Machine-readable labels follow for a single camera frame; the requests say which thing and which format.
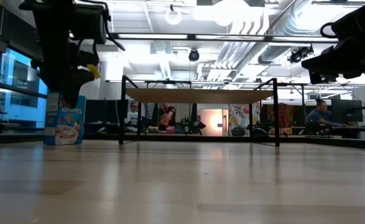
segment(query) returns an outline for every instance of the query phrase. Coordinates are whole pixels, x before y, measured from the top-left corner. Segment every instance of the man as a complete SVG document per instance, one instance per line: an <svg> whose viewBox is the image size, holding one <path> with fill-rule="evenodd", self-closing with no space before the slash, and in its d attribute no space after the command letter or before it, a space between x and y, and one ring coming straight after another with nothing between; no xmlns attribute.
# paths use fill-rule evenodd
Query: man
<svg viewBox="0 0 365 224"><path fill-rule="evenodd" d="M160 111L160 130L174 130L175 129L175 115L177 111L168 103L163 103L163 109Z"/></svg>
<svg viewBox="0 0 365 224"><path fill-rule="evenodd" d="M333 115L327 110L327 104L324 100L316 99L316 109L311 111L307 116L307 122L315 121L318 124L330 126L345 127L345 124L332 123Z"/></svg>

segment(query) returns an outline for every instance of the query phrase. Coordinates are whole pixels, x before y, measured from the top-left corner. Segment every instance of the security camera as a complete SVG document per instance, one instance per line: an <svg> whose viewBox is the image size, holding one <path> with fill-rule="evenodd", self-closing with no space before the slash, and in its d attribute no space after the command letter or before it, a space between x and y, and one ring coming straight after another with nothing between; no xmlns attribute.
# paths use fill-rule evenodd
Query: security camera
<svg viewBox="0 0 365 224"><path fill-rule="evenodd" d="M191 49L190 53L189 53L189 61L191 62L196 62L197 60L199 60L199 52L197 51L197 49Z"/></svg>

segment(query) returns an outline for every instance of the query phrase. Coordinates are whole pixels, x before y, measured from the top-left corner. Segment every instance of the person sitting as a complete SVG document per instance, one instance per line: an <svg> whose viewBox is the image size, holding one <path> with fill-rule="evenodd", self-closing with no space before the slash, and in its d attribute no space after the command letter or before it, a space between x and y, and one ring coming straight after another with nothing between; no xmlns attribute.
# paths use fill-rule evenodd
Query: person sitting
<svg viewBox="0 0 365 224"><path fill-rule="evenodd" d="M334 127L346 127L343 123L334 123L333 114L327 110L327 104L322 99L316 99L316 109L311 111L307 116L307 123L316 122Z"/></svg>
<svg viewBox="0 0 365 224"><path fill-rule="evenodd" d="M130 104L130 111L127 113L127 118L124 119L127 129L132 132L137 131L138 126L138 103L133 101Z"/></svg>

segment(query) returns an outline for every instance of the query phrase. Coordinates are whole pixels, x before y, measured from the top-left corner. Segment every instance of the rice krispies box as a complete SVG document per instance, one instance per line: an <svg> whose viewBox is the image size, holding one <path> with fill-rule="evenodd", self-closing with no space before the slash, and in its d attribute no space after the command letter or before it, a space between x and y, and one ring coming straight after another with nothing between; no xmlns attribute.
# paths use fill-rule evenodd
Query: rice krispies box
<svg viewBox="0 0 365 224"><path fill-rule="evenodd" d="M85 101L85 96L78 96L77 107L69 108L62 94L48 94L44 144L64 145L83 142Z"/></svg>

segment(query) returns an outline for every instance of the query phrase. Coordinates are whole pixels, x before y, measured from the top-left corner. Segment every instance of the computer monitor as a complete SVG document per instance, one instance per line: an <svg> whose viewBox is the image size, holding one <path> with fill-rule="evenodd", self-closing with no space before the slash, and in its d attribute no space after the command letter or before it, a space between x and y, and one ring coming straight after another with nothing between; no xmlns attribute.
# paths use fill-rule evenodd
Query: computer monitor
<svg viewBox="0 0 365 224"><path fill-rule="evenodd" d="M359 100L331 100L333 119L340 122L362 122L362 102Z"/></svg>

